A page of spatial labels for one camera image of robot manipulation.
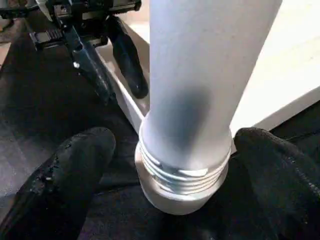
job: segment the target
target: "black fabric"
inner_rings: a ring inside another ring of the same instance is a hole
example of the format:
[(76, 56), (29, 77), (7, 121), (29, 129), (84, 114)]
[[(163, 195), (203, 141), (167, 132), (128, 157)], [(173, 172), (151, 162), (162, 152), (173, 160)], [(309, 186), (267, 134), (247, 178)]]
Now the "black fabric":
[[(314, 109), (274, 133), (290, 138), (319, 128), (320, 103)], [(229, 162), (225, 183), (199, 211), (171, 216), (151, 206), (134, 166), (136, 133), (117, 105), (103, 106), (90, 85), (76, 74), (64, 47), (38, 53), (27, 34), (20, 36), (2, 69), (0, 114), (0, 218), (11, 197), (60, 143), (85, 129), (103, 126), (115, 135), (116, 153), (78, 239), (281, 239), (237, 155)], [(297, 144), (312, 154), (319, 138)]]
[(94, 127), (64, 141), (26, 180), (0, 224), (0, 238), (77, 239), (116, 140)]

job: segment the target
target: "black cloth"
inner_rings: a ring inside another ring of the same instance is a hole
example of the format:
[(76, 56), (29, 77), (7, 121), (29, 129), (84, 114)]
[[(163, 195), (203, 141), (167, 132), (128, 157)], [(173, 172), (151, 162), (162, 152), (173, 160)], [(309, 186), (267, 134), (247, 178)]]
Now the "black cloth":
[[(319, 128), (319, 109), (320, 103), (273, 133), (290, 138)], [(117, 147), (78, 239), (279, 239), (238, 155), (229, 162), (225, 183), (199, 211), (172, 216), (155, 209), (139, 186), (134, 166), (138, 137), (120, 108), (99, 101), (63, 46), (35, 52), (26, 33), (11, 46), (0, 78), (0, 218), (59, 144), (95, 126), (110, 129)], [(319, 140), (316, 135), (296, 143), (315, 155)]]

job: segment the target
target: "white surface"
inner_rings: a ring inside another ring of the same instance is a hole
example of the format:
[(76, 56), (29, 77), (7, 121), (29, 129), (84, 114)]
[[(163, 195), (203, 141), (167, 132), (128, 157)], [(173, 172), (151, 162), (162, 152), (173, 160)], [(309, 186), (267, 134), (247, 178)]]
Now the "white surface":
[[(320, 100), (319, 13), (319, 0), (283, 0), (231, 122), (232, 135), (241, 127), (270, 130)], [(144, 44), (150, 42), (149, 0), (142, 2), (139, 12), (122, 18)], [(147, 59), (145, 52), (139, 54)], [(142, 114), (146, 105), (139, 107)]]

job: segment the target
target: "metal threads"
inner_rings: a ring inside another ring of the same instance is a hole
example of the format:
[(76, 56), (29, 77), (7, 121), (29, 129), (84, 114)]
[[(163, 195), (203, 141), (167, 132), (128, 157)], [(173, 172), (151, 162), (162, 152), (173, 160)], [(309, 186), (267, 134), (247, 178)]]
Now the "metal threads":
[(138, 147), (140, 148), (145, 169), (159, 187), (164, 191), (177, 195), (196, 194), (213, 186), (228, 164), (231, 154), (230, 150), (219, 168), (206, 169), (206, 174), (203, 176), (191, 176), (192, 174), (185, 174), (180, 172), (179, 169), (170, 168), (154, 159), (146, 150), (143, 141), (140, 140)]

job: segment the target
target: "white pipe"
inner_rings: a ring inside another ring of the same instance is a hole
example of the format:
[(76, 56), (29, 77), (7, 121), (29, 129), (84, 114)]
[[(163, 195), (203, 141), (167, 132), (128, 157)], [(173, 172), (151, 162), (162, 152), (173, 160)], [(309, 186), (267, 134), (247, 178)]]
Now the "white pipe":
[(223, 183), (230, 122), (281, 2), (151, 0), (150, 112), (136, 166), (160, 210), (193, 212)]

